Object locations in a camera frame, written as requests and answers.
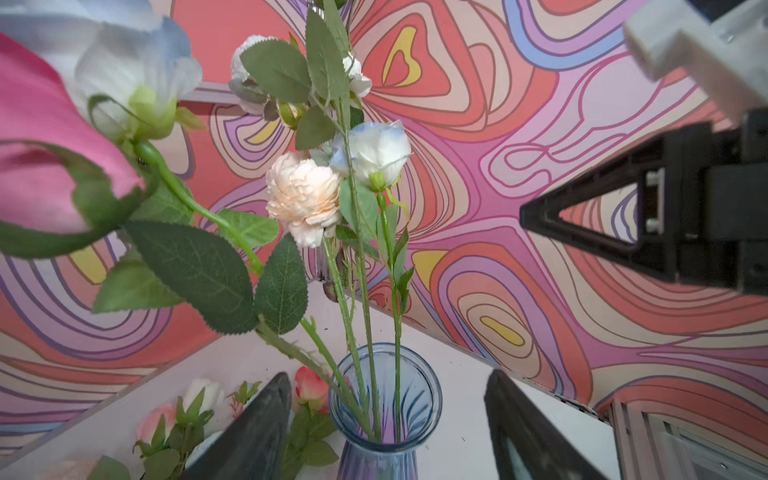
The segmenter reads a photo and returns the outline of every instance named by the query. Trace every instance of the vase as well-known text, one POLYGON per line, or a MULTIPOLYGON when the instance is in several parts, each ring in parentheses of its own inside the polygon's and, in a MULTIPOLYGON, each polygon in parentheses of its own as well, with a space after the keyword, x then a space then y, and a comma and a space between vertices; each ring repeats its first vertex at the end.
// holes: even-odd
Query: vase
MULTIPOLYGON (((395 431, 395 345, 373 344, 379 411, 382 413, 383 442, 371 442, 349 407, 333 390, 329 392, 330 413, 346 437, 337 480, 416 480, 416 449, 434 432, 442 412, 440 381, 429 364, 413 350, 401 347, 400 355, 400 442, 395 431)), ((368 346, 358 349, 363 385, 371 390, 368 346)), ((359 383, 352 356, 339 364, 339 371, 359 398, 359 383)))

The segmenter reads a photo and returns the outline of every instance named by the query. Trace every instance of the yellow shape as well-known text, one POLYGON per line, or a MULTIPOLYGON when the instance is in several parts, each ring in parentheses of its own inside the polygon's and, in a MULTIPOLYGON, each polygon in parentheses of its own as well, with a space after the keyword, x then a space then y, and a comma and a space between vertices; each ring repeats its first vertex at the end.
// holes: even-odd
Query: yellow shape
POLYGON ((107 278, 107 269, 104 268, 104 263, 93 247, 85 247, 83 250, 70 253, 69 257, 85 278, 94 285, 99 285, 107 278))
POLYGON ((422 250, 413 254, 413 266, 416 267, 416 275, 422 280, 424 286, 429 290, 429 277, 435 265, 445 256, 447 250, 422 250))
POLYGON ((264 143, 267 141, 267 139, 269 139, 269 137, 272 136, 279 123, 279 120, 271 121, 270 123, 266 124, 266 126, 259 133, 255 134, 251 138, 246 139, 246 142, 251 145, 264 143))
POLYGON ((395 44, 392 46, 392 50, 389 52, 389 57, 384 64, 384 72, 382 73, 382 84, 386 83, 386 78, 389 75, 389 68, 392 67, 392 60, 395 58, 395 54, 401 51, 406 58, 406 65, 408 65, 408 76, 405 80, 401 81, 396 87, 405 87, 412 83, 416 83, 422 77, 422 66, 411 55, 411 49, 413 48, 413 40, 416 38, 416 29, 414 27, 403 27, 400 31, 400 35, 397 36, 395 44))
POLYGON ((483 325, 487 326, 489 329, 493 330, 494 332, 498 333, 504 340, 510 342, 514 346, 523 346, 525 345, 525 339, 520 336, 519 333, 515 332, 513 329, 509 328, 506 325, 500 324, 495 319, 492 319, 490 316, 481 316, 480 321, 483 325))

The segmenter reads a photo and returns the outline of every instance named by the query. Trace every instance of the colorful backdrop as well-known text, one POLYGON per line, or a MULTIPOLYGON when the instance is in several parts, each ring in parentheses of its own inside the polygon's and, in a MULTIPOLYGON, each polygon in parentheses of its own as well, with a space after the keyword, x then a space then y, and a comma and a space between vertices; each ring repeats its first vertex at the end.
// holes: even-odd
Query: colorful backdrop
MULTIPOLYGON (((352 38, 373 80, 370 121, 401 119, 415 154, 397 188, 412 215, 409 320, 604 412, 634 402, 757 459, 768 454, 768 302, 672 286, 520 228, 518 209, 662 128, 728 127, 682 71, 644 78, 621 22, 644 0, 356 0, 352 38)), ((303 38, 303 0, 157 0, 206 81, 230 79, 248 35, 303 38)), ((162 142, 202 204, 264 213, 263 176, 293 132, 225 104, 209 131, 162 142)), ((565 212, 631 240, 627 188, 565 212)), ((92 316, 117 237, 76 254, 0 262, 0 455, 59 427, 213 335, 187 306, 92 316)), ((258 252, 266 259, 271 246, 258 252)), ((306 255, 313 275, 313 257, 306 255)), ((376 303, 389 284, 369 269, 376 303)))

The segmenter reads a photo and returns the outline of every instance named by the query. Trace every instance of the glass vase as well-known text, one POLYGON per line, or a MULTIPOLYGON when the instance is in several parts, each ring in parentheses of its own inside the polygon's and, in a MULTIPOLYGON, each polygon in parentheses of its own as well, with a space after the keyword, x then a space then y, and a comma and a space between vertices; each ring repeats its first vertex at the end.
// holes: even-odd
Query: glass vase
MULTIPOLYGON (((442 412, 440 381, 429 364, 404 346, 400 356, 400 418, 402 434, 396 441, 395 431, 395 345, 375 343, 376 384, 379 390, 379 411, 382 413, 383 442, 371 442, 360 428, 349 408, 334 393, 329 393, 330 412, 336 427, 346 437, 339 464, 337 480, 416 480, 416 449, 435 430, 442 412)), ((368 347, 358 349, 363 385, 371 390, 368 347)), ((359 398, 359 384, 352 356, 339 364, 346 383, 359 398)))

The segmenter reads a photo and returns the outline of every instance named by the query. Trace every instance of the white tabletop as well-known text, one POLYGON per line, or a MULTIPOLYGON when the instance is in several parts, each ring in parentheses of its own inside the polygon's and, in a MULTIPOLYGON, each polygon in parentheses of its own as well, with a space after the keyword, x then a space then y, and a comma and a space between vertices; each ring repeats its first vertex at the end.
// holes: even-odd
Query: white tabletop
MULTIPOLYGON (((355 334, 358 342, 365 339, 360 305, 356 310, 355 334)), ((338 306, 325 298, 319 283, 310 284, 310 307, 318 331, 334 358, 346 354, 346 341, 338 306)), ((372 312, 373 338, 376 342, 393 341, 392 319, 372 312)), ((313 344, 300 328, 286 335, 312 350, 313 344)), ((446 345, 418 329, 406 326, 402 344, 416 351, 435 370, 443 394, 440 423, 429 440, 417 451, 421 480, 497 478, 495 460, 488 433, 483 395, 492 367, 474 357, 446 345)), ((286 359, 265 345, 253 333, 222 337, 177 365, 157 374, 141 385, 130 388, 112 402, 97 407, 86 418, 27 455, 0 470, 0 480, 28 480, 48 466, 70 458, 112 456, 131 468, 134 478, 141 473, 138 455, 131 454, 134 432, 143 417, 161 403, 183 395, 189 382, 199 376, 220 382, 226 391, 244 380, 268 381, 285 371, 293 377, 300 364, 286 359)), ((553 396, 521 382, 518 384, 542 412, 609 480, 619 480, 613 429, 595 418, 579 412, 553 396)), ((210 430, 222 429, 226 418, 211 421, 210 430)), ((341 455, 343 437, 337 432, 329 443, 341 455)), ((302 470, 299 478, 336 478, 337 465, 302 470)))

